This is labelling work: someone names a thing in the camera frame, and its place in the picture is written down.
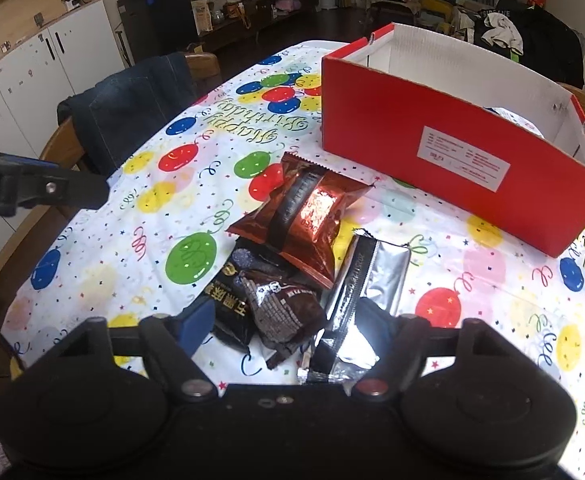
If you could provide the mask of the yellow giraffe toy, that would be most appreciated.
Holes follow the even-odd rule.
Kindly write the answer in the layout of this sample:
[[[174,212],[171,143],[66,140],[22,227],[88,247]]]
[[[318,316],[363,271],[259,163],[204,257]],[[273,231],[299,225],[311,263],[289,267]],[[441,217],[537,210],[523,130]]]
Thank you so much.
[[[422,8],[430,13],[441,15],[450,23],[453,18],[454,6],[445,0],[421,0]]]

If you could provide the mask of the balloon birthday tablecloth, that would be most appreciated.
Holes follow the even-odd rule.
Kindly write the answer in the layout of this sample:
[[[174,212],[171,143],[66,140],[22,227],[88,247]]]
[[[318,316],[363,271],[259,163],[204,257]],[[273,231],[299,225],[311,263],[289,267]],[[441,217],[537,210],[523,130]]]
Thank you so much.
[[[24,365],[92,316],[211,300],[195,360],[234,384],[351,386],[399,316],[480,320],[571,396],[585,479],[585,114],[524,67],[395,28],[269,56],[110,170],[2,326]]]

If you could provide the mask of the black clothes pile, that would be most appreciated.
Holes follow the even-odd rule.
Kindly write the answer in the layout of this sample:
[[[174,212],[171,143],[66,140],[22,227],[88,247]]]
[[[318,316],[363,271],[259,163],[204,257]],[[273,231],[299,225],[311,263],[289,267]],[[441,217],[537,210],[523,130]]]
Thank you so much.
[[[521,36],[520,47],[509,47],[504,40],[490,44],[486,33],[494,30],[487,21],[490,15],[507,18]],[[559,84],[582,89],[585,85],[583,51],[577,32],[549,11],[527,6],[517,0],[499,0],[497,7],[483,10],[474,18],[474,41],[477,46],[510,58]]]

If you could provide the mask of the silver foil snack bag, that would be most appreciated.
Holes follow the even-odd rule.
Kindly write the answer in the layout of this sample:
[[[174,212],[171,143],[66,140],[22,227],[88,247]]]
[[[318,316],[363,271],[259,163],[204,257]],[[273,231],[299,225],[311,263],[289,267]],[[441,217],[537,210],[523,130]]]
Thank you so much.
[[[389,349],[412,252],[358,230],[325,302],[327,323],[302,356],[302,384],[353,384]]]

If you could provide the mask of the white cabinet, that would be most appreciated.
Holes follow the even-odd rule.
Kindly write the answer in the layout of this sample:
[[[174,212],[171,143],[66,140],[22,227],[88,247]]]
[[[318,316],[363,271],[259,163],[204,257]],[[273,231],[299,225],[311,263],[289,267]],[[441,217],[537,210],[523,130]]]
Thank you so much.
[[[57,105],[124,69],[105,4],[81,6],[0,58],[0,152],[37,158]]]

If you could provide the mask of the red cardboard box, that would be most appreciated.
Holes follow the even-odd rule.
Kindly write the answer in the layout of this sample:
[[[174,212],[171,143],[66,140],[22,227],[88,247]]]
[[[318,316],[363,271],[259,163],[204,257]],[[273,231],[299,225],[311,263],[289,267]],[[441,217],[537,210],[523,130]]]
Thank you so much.
[[[494,106],[544,138],[487,110]],[[437,32],[390,24],[326,54],[322,145],[551,257],[585,229],[585,113],[576,97]]]

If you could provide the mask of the wooden chair with jeans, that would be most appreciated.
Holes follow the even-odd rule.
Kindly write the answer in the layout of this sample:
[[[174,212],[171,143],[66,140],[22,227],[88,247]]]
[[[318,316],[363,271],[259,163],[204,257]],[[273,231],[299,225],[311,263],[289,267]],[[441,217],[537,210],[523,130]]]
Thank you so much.
[[[183,54],[195,80],[197,101],[221,84],[219,61],[212,53]],[[70,119],[59,122],[41,158],[44,162],[56,162],[64,169],[79,169],[96,174],[88,166],[87,156]],[[48,246],[77,212],[76,207],[70,206],[37,206],[28,213],[0,251],[0,295],[15,295],[17,288],[47,252]]]

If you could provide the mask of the black side cabinet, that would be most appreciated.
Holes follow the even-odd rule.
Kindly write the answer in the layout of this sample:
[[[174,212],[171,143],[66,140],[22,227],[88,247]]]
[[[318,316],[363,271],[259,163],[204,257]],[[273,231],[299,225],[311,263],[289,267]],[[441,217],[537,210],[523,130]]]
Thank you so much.
[[[117,0],[117,6],[136,62],[199,44],[190,0]]]

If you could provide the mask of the brown foil snack bag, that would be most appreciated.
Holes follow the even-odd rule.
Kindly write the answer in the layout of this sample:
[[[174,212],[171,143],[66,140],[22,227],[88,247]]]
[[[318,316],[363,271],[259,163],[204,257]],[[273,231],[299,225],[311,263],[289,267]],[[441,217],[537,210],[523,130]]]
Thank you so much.
[[[285,153],[283,182],[227,231],[263,245],[324,288],[335,281],[333,245],[345,211],[372,188]]]

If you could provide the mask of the black gold snack packet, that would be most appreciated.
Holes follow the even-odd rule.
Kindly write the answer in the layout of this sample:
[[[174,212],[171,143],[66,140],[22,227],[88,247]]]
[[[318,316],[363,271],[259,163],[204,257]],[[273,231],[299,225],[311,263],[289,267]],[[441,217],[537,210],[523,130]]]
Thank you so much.
[[[249,345],[254,325],[250,305],[240,272],[248,270],[253,263],[253,254],[246,247],[235,248],[221,270],[204,288],[204,294],[211,298],[215,307],[212,334],[230,348],[249,354]]]

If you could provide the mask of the dark brown chocolate packet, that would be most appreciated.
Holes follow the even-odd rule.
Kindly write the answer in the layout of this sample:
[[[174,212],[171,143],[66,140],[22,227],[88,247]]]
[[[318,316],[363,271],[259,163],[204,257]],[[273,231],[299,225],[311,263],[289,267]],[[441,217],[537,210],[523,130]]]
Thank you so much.
[[[260,271],[239,273],[254,325],[271,350],[266,367],[274,370],[326,326],[315,290],[303,283]]]

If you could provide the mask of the blue denim jeans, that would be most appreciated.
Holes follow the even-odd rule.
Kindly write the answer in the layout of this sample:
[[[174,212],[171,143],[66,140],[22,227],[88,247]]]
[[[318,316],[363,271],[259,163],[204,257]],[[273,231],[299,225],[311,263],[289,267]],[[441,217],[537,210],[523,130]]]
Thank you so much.
[[[72,121],[96,174],[111,176],[138,148],[197,99],[182,52],[146,58],[57,105]]]

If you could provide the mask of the white blue milk packet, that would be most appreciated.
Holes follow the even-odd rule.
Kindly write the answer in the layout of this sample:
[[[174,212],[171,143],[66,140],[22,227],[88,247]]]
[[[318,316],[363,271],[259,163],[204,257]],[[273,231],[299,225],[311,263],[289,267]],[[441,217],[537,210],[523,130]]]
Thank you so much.
[[[501,106],[487,107],[487,110],[489,110],[489,112],[495,115],[500,116],[501,118],[507,120],[508,122],[511,122],[512,124],[527,130],[528,132],[534,134],[540,139],[544,138],[541,130],[533,122],[524,118],[520,114],[516,114],[511,110],[508,110],[507,108]]]

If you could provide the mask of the white shirt on pile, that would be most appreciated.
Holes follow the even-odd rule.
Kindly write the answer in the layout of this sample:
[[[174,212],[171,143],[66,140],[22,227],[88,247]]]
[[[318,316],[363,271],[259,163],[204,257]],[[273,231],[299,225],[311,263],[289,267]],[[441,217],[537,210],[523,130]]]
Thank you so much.
[[[524,41],[514,23],[499,12],[488,13],[485,17],[487,30],[481,37],[489,46],[495,44],[503,49],[514,52],[518,56],[524,54]]]

